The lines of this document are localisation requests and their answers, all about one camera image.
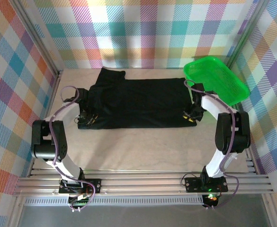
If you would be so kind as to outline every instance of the beige table surface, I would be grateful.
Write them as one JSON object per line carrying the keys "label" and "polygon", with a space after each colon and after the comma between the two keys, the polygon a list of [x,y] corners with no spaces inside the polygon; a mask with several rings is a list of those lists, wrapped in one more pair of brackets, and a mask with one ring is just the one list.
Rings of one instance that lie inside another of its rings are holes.
{"label": "beige table surface", "polygon": [[[126,79],[184,77],[182,70],[126,69]],[[60,90],[67,86],[89,89],[100,70],[64,70],[51,114],[61,105]],[[63,97],[71,97],[68,88]],[[71,123],[66,130],[68,155],[83,169],[201,171],[215,152],[216,120],[205,113],[197,127],[169,129],[78,130]],[[245,154],[228,167],[228,172],[247,172]]]}

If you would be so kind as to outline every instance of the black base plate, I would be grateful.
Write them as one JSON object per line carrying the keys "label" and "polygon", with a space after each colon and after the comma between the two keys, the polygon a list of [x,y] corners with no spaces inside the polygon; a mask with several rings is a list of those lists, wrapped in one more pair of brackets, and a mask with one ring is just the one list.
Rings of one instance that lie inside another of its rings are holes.
{"label": "black base plate", "polygon": [[186,192],[227,192],[228,185],[226,179],[220,179],[219,182],[213,182],[202,187],[201,179],[196,177],[185,178]]}
{"label": "black base plate", "polygon": [[[92,183],[95,186],[96,189],[96,194],[100,193],[100,188],[101,188],[101,179],[84,179],[85,181],[88,181],[90,183]],[[92,193],[92,188],[91,187],[87,187],[88,189],[88,194]],[[70,188],[68,187],[60,187],[58,190],[59,194],[78,194],[78,193],[74,193],[72,190],[70,190]]]}

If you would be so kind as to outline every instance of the ventilation grille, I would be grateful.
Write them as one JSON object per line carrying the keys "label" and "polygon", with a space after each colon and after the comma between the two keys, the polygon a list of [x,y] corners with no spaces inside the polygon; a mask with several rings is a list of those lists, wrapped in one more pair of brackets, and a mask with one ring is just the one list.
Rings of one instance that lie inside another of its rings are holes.
{"label": "ventilation grille", "polygon": [[[203,203],[202,196],[97,196],[90,205],[199,205]],[[67,205],[68,198],[51,197],[28,197],[27,206],[60,206]]]}

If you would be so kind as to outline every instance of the plaid wallpaper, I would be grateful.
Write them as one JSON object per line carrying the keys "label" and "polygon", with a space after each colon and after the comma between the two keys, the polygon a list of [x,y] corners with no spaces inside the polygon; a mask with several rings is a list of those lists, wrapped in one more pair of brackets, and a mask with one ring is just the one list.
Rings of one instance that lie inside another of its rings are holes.
{"label": "plaid wallpaper", "polygon": [[277,199],[277,0],[270,1],[233,71],[250,88],[242,105],[250,116],[251,147]]}
{"label": "plaid wallpaper", "polygon": [[28,169],[31,125],[45,116],[53,82],[9,0],[0,0],[0,227]]}
{"label": "plaid wallpaper", "polygon": [[66,68],[181,68],[205,55],[225,61],[259,0],[21,1]]}

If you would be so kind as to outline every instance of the aluminum rail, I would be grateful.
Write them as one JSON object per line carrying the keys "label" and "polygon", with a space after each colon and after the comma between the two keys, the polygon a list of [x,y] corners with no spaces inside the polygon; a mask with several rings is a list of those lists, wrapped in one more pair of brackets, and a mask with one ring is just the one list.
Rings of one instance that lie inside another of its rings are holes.
{"label": "aluminum rail", "polygon": [[[148,172],[148,171],[89,171],[87,178],[100,178],[102,196],[145,196],[145,195],[201,195],[207,193],[186,193],[180,182],[186,172]],[[253,173],[232,174],[239,178],[238,194],[272,193],[272,185],[267,175]],[[29,178],[20,178],[15,196],[53,196],[59,195],[60,175],[53,170],[33,170]],[[232,194],[236,187],[234,178],[226,178]]]}

